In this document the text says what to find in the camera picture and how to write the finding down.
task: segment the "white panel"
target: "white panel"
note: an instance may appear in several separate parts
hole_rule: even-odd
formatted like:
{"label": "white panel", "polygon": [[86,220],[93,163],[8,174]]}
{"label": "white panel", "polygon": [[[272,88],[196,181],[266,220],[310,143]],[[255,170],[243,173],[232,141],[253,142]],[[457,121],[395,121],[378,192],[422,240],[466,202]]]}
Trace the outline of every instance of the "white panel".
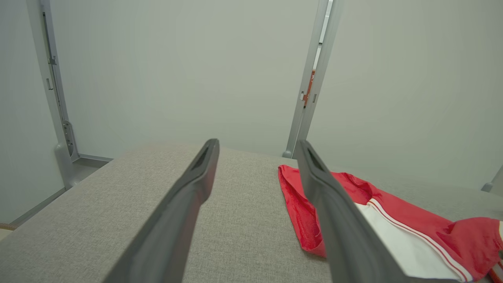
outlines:
{"label": "white panel", "polygon": [[79,153],[201,143],[280,156],[318,1],[51,0]]}
{"label": "white panel", "polygon": [[25,1],[0,2],[0,222],[63,188]]}
{"label": "white panel", "polygon": [[499,0],[348,1],[308,140],[329,166],[480,189],[503,164],[502,15]]}

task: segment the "red stripe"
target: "red stripe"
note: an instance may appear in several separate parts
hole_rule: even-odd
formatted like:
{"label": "red stripe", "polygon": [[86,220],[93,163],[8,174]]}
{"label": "red stripe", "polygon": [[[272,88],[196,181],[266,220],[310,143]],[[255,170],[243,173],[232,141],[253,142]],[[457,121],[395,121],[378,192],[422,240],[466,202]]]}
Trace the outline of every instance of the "red stripe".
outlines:
{"label": "red stripe", "polygon": [[420,236],[421,238],[425,239],[425,240],[426,240],[426,241],[427,241],[427,242],[428,242],[428,243],[429,243],[432,247],[434,247],[434,248],[435,248],[435,249],[436,249],[436,250],[437,250],[437,251],[438,251],[438,252],[439,252],[439,253],[440,253],[440,254],[441,254],[444,258],[445,258],[445,260],[446,260],[446,261],[447,261],[447,262],[448,262],[448,263],[449,263],[449,264],[450,264],[450,265],[451,265],[454,269],[456,269],[456,270],[457,270],[457,271],[458,271],[458,272],[459,272],[459,273],[463,276],[463,278],[465,279],[465,282],[468,282],[468,278],[466,278],[465,274],[464,274],[461,270],[459,270],[457,267],[455,267],[455,266],[451,263],[451,261],[447,258],[447,256],[445,256],[445,254],[444,254],[444,253],[443,253],[443,252],[442,252],[439,248],[437,248],[437,247],[436,247],[436,246],[435,246],[435,245],[434,245],[434,244],[433,244],[433,243],[432,243],[432,242],[431,242],[428,238],[426,238],[425,236],[423,236],[423,235],[421,235],[421,234],[416,233],[414,230],[411,230],[411,229],[410,229],[409,227],[407,227],[407,226],[403,226],[403,224],[402,224],[402,223],[400,223],[400,222],[398,222],[398,221],[396,221],[396,220],[395,220],[395,221],[396,221],[396,222],[398,222],[398,223],[396,223],[395,221],[392,221],[390,218],[388,218],[388,217],[387,217],[387,216],[386,216],[386,215],[385,215],[385,214],[381,211],[381,209],[379,209],[379,207],[378,207],[375,203],[373,203],[372,201],[369,201],[369,203],[373,204],[373,205],[374,205],[374,207],[375,207],[375,208],[376,208],[376,209],[377,209],[377,210],[378,210],[378,211],[379,211],[379,212],[380,212],[380,213],[381,213],[381,214],[382,214],[382,215],[383,215],[386,219],[388,219],[388,220],[389,220],[390,222],[392,222],[393,224],[395,224],[395,225],[397,225],[397,226],[400,226],[400,227],[402,227],[402,228],[406,229],[407,231],[409,231],[409,232],[411,232],[411,233],[414,233],[415,235],[418,235],[418,236]]}
{"label": "red stripe", "polygon": [[491,277],[492,281],[494,281],[494,283],[503,283],[503,281],[501,281],[496,272],[494,272],[494,270],[492,269],[489,270],[489,276]]}

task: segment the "white partition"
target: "white partition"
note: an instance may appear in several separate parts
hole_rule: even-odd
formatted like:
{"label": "white partition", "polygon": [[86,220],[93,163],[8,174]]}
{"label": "white partition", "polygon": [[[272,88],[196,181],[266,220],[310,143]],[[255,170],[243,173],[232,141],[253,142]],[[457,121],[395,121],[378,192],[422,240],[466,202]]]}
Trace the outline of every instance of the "white partition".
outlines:
{"label": "white partition", "polygon": [[0,222],[11,223],[64,185],[26,1],[0,2],[0,38]]}
{"label": "white partition", "polygon": [[145,143],[211,137],[284,151],[318,0],[50,5],[80,154],[115,158]]}
{"label": "white partition", "polygon": [[502,15],[499,0],[346,1],[307,139],[329,166],[480,189],[503,164]]}

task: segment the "padded table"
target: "padded table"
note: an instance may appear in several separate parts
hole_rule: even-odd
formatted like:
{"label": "padded table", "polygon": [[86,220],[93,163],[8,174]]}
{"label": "padded table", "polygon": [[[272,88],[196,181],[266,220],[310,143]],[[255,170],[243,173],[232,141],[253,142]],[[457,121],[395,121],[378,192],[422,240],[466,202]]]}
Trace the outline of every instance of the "padded table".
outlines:
{"label": "padded table", "polygon": [[[99,169],[0,241],[1,281],[101,282],[200,147],[150,145]],[[297,167],[221,148],[184,282],[331,282],[327,262],[301,250],[295,236],[278,181],[282,164]],[[490,193],[330,169],[453,221],[503,220],[503,198]]]}

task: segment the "red and white jacket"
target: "red and white jacket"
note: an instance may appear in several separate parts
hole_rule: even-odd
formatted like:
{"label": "red and white jacket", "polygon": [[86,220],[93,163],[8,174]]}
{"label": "red and white jacket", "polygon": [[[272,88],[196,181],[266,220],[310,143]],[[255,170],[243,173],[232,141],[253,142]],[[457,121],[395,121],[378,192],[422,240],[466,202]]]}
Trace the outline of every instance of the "red and white jacket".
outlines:
{"label": "red and white jacket", "polygon": [[[332,173],[408,276],[479,280],[500,261],[500,221],[452,222],[348,173]],[[299,170],[281,165],[279,181],[302,249],[326,257],[316,209],[302,189]]]}

